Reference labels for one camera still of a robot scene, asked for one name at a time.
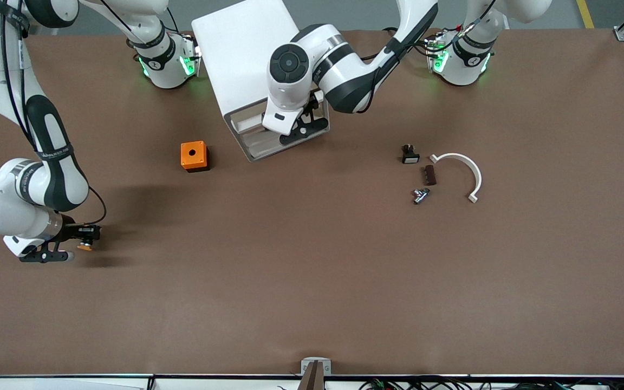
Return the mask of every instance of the brown tabletop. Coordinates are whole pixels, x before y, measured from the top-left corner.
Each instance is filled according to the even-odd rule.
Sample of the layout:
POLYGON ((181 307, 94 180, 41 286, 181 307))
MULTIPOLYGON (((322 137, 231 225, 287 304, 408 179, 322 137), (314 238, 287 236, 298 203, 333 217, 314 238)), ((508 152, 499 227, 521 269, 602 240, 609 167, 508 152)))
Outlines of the brown tabletop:
MULTIPOLYGON (((361 55, 385 32, 348 32, 361 55)), ((624 374, 624 43, 508 30, 453 87, 412 53, 366 114, 249 163, 208 79, 141 76, 124 37, 31 37, 109 213, 96 251, 22 264, 0 237, 0 373, 624 374), (205 140, 213 170, 186 173, 205 140), (401 145, 421 153, 399 162, 401 145), (420 169, 449 160, 419 206, 420 169)), ((33 154, 0 116, 0 166, 33 154)), ((70 214, 94 219, 94 197, 70 214)), ((71 249, 75 244, 67 243, 71 249)))

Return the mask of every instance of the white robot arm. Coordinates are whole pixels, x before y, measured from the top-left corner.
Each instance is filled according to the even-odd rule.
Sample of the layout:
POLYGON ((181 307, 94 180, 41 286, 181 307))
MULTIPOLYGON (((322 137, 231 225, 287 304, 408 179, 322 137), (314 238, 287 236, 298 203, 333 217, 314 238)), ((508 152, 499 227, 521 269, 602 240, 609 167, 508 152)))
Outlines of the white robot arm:
POLYGON ((78 207, 88 183, 74 155, 54 104, 47 99, 30 66, 22 40, 28 18, 46 27, 65 27, 76 19, 76 0, 0 2, 0 114, 18 123, 42 162, 23 158, 0 168, 0 235, 22 261, 60 261, 72 254, 37 250, 45 242, 99 238, 99 227, 84 227, 58 212, 78 207))
POLYGON ((401 24, 366 64, 331 24, 310 25, 276 49, 268 64, 269 97, 263 126, 290 135, 309 102, 314 81, 335 111, 364 113, 374 92, 430 27, 437 0, 396 0, 401 24))
POLYGON ((168 32, 158 15, 168 0, 80 0, 124 33, 139 54, 144 74, 160 88, 181 86, 198 68, 200 52, 193 37, 168 32))
MULTIPOLYGON (((490 51, 505 28, 505 15, 522 23, 541 17, 552 0, 468 0, 463 26, 475 23, 463 37, 428 61, 431 69, 455 86, 467 86, 478 79, 490 59, 490 51)), ((449 31, 438 37, 441 46, 458 34, 449 31)))

